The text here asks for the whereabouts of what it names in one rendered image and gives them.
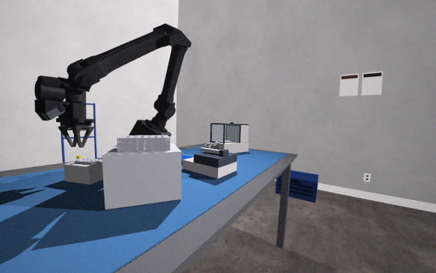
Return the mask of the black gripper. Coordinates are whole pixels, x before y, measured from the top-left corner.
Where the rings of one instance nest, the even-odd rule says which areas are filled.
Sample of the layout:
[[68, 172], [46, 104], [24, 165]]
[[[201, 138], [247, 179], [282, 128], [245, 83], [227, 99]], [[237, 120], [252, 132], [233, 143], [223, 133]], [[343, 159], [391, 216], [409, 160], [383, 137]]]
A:
[[[86, 104], [83, 104], [83, 119], [74, 119], [74, 118], [56, 118], [56, 122], [60, 122], [59, 130], [67, 139], [68, 143], [71, 147], [76, 147], [76, 144], [79, 147], [84, 147], [89, 135], [91, 134], [94, 127], [92, 123], [96, 123], [96, 119], [87, 119], [86, 116]], [[79, 123], [78, 123], [79, 122]], [[73, 142], [68, 134], [68, 130], [72, 130], [74, 134]], [[86, 131], [83, 141], [80, 139], [80, 131]]]

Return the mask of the blue bench mat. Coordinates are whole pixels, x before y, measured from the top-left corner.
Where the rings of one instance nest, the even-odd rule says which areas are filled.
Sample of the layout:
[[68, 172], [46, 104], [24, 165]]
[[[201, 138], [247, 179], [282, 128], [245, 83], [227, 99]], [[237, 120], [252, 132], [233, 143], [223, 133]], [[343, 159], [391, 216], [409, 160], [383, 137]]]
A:
[[0, 178], [0, 273], [114, 273], [285, 155], [236, 153], [221, 178], [182, 168], [182, 199], [105, 209], [103, 180], [65, 181], [64, 168]]

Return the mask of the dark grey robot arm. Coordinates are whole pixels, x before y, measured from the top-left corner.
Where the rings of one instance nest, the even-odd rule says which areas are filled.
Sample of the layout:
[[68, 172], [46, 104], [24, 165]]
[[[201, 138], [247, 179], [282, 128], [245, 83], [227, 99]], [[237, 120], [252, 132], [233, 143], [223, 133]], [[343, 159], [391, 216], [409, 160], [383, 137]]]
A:
[[[106, 52], [78, 60], [68, 65], [68, 78], [39, 76], [34, 93], [35, 112], [42, 120], [59, 118], [83, 119], [86, 91], [117, 68], [130, 63], [156, 49], [172, 47], [163, 89], [154, 108], [158, 113], [146, 124], [153, 130], [167, 133], [164, 128], [176, 111], [174, 92], [185, 53], [191, 42], [179, 29], [163, 24], [153, 31]], [[79, 91], [78, 91], [79, 90]], [[47, 99], [47, 100], [46, 100]], [[66, 102], [63, 102], [65, 99]], [[76, 103], [68, 103], [76, 102]], [[167, 103], [167, 104], [166, 104]], [[160, 115], [160, 116], [159, 116]]]

